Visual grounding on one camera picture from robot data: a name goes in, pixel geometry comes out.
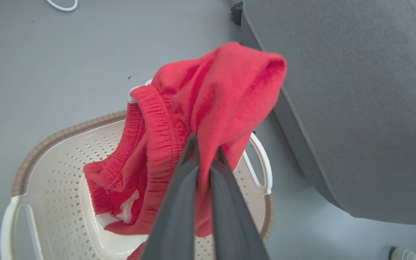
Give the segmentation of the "beige perforated laundry basket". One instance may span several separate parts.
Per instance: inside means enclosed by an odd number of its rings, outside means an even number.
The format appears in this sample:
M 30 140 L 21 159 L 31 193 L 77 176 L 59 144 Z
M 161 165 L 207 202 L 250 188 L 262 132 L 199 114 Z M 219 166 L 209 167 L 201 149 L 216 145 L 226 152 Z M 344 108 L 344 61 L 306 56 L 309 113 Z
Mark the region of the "beige perforated laundry basket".
M 113 217 L 94 214 L 84 177 L 86 163 L 116 148 L 126 111 L 74 125 L 49 136 L 28 154 L 13 182 L 0 230 L 0 259 L 17 260 L 16 225 L 25 207 L 36 260 L 127 260 L 149 235 L 119 235 L 104 229 Z M 243 152 L 233 172 L 263 243 L 274 223 L 273 176 L 264 147 L 254 133 L 249 142 L 259 156 L 261 184 Z M 194 260 L 216 260 L 214 236 L 195 237 Z

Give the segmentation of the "grey fabric sofa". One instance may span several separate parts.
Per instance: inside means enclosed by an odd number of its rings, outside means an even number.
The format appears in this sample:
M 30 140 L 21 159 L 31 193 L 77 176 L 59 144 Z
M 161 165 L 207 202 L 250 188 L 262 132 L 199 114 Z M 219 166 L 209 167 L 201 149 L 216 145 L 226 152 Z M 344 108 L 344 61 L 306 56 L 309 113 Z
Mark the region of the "grey fabric sofa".
M 416 0 L 243 0 L 281 54 L 274 112 L 303 173 L 353 217 L 416 225 Z

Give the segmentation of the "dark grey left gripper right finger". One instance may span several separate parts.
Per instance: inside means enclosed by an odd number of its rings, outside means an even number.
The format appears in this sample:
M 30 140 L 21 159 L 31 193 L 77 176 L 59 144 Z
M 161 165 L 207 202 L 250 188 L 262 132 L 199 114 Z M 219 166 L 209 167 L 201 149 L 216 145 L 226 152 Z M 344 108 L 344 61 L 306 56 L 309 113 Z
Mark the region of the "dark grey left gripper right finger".
M 221 146 L 209 176 L 216 260 L 270 260 Z

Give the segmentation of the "red cloth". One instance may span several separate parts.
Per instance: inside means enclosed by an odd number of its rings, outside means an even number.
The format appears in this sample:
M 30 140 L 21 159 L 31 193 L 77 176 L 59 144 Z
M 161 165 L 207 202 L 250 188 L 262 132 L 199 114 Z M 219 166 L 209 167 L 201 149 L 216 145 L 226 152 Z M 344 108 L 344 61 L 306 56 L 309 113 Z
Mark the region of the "red cloth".
M 199 144 L 195 237 L 213 234 L 209 169 L 221 146 L 232 171 L 251 134 L 269 114 L 286 60 L 227 43 L 195 60 L 162 66 L 130 90 L 120 142 L 107 158 L 84 166 L 95 215 L 105 230 L 150 235 L 190 134 Z

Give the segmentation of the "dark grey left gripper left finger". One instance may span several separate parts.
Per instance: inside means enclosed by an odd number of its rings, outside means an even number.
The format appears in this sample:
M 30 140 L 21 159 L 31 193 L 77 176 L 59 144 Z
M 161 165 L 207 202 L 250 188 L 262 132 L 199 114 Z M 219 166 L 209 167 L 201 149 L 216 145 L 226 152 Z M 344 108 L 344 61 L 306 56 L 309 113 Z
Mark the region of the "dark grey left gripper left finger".
M 190 134 L 140 260 L 194 260 L 195 194 L 200 155 Z

